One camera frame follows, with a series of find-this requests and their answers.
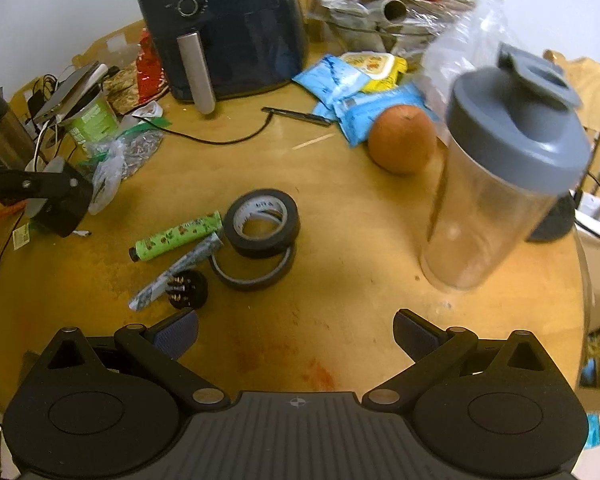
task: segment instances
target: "stainless steel container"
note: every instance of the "stainless steel container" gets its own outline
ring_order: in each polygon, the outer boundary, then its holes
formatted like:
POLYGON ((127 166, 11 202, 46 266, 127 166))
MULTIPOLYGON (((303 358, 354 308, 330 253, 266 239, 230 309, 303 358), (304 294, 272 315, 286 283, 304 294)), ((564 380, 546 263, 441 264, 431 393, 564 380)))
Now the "stainless steel container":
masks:
POLYGON ((0 166, 24 170, 33 151, 33 140, 0 92, 0 166))

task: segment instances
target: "air fryer knob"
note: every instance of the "air fryer knob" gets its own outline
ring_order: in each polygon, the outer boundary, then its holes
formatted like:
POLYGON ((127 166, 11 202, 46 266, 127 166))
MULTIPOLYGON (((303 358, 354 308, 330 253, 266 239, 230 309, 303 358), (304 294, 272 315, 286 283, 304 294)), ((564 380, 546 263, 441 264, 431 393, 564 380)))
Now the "air fryer knob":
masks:
POLYGON ((207 0, 180 0, 176 8, 183 18, 190 18, 204 12, 207 0))

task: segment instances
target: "black tape roll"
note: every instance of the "black tape roll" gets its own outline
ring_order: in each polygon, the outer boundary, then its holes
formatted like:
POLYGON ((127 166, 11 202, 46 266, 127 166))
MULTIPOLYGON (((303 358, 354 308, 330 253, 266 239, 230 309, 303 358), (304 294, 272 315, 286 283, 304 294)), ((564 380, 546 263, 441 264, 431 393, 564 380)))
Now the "black tape roll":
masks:
MULTIPOLYGON (((269 212, 255 212, 253 213, 253 217, 264 220, 270 220, 278 225, 282 223, 278 216, 269 212)), ((249 292, 251 290, 262 290, 263 288, 270 287, 271 285, 279 282, 291 270, 291 267, 294 264, 295 257, 296 245, 292 244, 288 248, 286 248, 284 256, 282 256, 282 259, 280 260, 279 264, 277 264, 275 269, 270 270, 267 274, 264 274, 259 278, 254 278, 251 280, 244 280, 241 278, 233 278, 232 276, 229 276, 226 272, 224 272, 224 270, 222 270, 218 266, 218 261, 216 260, 215 254, 212 254, 209 257, 209 263, 211 264, 211 269, 213 270, 213 272, 218 276, 218 278, 220 278, 220 281, 223 282, 226 286, 234 290, 249 292)))
POLYGON ((294 200, 277 189, 256 189, 236 200, 224 216, 224 235, 235 251, 247 258, 270 258, 284 253, 298 237, 300 217, 294 200), (254 213, 270 213, 280 220, 277 229, 263 238, 244 234, 246 221, 254 213))

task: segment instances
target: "shaker bottle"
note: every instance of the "shaker bottle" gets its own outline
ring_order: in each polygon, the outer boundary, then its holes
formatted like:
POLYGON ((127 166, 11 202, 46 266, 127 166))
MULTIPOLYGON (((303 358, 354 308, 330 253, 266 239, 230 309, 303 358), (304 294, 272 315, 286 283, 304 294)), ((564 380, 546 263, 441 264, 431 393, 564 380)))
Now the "shaker bottle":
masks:
POLYGON ((577 183, 590 146, 553 63, 503 44, 497 67, 458 77, 452 140, 420 257, 437 288, 480 285, 577 183))

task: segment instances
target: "clear plastic cup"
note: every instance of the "clear plastic cup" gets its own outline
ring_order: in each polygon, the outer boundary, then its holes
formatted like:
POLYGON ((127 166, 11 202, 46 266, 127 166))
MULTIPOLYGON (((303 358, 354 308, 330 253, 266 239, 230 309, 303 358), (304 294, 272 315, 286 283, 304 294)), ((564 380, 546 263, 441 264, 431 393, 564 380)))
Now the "clear plastic cup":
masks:
POLYGON ((556 196, 508 184, 452 139, 422 251, 424 276, 441 290, 471 290, 525 240, 556 196))

